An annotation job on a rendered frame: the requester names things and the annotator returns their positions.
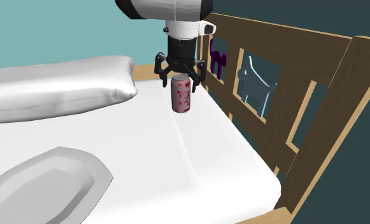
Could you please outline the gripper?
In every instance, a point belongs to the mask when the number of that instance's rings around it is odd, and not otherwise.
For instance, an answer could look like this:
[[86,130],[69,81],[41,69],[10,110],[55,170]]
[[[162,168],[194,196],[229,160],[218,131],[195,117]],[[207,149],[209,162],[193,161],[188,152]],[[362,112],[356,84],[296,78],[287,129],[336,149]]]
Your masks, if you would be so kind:
[[[197,38],[180,40],[167,37],[167,56],[159,52],[155,56],[154,73],[159,75],[162,80],[162,86],[167,86],[167,75],[173,71],[176,73],[185,73],[193,80],[192,93],[196,91],[196,86],[206,79],[206,62],[205,60],[195,60]],[[168,66],[163,69],[161,64],[167,60]],[[196,74],[194,66],[201,71],[200,75]]]

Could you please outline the red and white can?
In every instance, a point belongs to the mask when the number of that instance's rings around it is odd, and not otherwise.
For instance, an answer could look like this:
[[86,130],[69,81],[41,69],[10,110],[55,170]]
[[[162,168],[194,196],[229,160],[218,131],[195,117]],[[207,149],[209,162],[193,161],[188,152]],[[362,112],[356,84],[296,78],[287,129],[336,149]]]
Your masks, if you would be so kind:
[[180,73],[171,79],[171,105],[174,112],[186,113],[190,109],[190,79]]

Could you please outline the purple cat figure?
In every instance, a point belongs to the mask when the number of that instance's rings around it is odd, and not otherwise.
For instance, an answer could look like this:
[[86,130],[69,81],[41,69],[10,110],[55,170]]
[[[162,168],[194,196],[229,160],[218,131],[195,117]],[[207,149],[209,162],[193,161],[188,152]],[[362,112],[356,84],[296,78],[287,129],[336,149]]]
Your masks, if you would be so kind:
[[218,50],[213,49],[213,38],[210,39],[210,57],[211,73],[216,74],[217,79],[220,80],[222,77],[222,68],[227,65],[227,54],[221,54]]

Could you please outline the grey-blue dog figure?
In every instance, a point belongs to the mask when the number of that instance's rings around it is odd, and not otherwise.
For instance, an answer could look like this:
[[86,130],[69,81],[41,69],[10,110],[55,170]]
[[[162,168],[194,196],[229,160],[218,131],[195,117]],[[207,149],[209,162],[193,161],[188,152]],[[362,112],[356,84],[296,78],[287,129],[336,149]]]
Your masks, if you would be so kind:
[[255,109],[259,117],[263,117],[269,96],[275,91],[277,84],[269,85],[266,83],[253,67],[252,57],[249,55],[247,62],[242,64],[238,71],[238,78],[245,82],[245,96],[241,99],[247,102],[248,98],[254,97],[260,101],[260,105]]

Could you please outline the wooden bed with white mattress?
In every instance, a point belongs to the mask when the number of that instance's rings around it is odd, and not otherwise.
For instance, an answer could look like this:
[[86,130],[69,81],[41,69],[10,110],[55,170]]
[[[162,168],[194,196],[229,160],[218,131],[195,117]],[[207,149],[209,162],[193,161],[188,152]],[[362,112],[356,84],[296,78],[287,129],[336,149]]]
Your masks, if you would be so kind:
[[[86,151],[113,180],[82,224],[290,224],[370,100],[370,37],[213,13],[228,42],[189,112],[175,113],[151,65],[130,100],[75,115],[0,123],[0,175],[57,147]],[[252,57],[277,84],[263,117],[238,78]]]

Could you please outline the white pillow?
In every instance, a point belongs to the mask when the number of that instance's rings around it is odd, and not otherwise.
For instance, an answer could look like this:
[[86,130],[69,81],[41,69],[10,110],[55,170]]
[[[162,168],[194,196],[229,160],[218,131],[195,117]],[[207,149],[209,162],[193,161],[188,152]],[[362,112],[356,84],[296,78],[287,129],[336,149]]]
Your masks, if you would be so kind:
[[134,59],[107,55],[0,68],[0,123],[75,115],[120,104],[137,93]]

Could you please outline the white flat cushion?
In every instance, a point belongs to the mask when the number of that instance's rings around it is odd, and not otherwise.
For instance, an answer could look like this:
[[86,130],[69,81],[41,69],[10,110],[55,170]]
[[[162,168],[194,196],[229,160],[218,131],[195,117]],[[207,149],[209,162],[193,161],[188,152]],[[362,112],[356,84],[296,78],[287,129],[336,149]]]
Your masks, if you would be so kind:
[[112,180],[91,153],[46,151],[0,175],[0,224],[82,224]]

